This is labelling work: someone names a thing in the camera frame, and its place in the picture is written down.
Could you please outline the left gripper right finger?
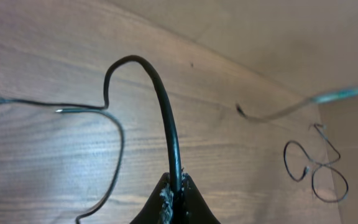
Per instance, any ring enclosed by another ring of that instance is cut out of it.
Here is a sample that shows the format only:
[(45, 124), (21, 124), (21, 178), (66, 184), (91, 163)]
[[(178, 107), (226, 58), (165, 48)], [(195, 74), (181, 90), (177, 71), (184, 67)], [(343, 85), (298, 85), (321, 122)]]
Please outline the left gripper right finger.
[(182, 176), (181, 222), (184, 224), (220, 224), (188, 174)]

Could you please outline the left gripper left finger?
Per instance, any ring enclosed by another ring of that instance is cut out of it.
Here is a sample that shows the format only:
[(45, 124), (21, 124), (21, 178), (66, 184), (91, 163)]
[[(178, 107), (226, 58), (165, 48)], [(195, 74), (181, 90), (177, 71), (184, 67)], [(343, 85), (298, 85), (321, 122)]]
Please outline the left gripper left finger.
[(173, 192), (170, 175), (164, 173), (142, 210), (131, 224), (171, 224), (173, 220)]

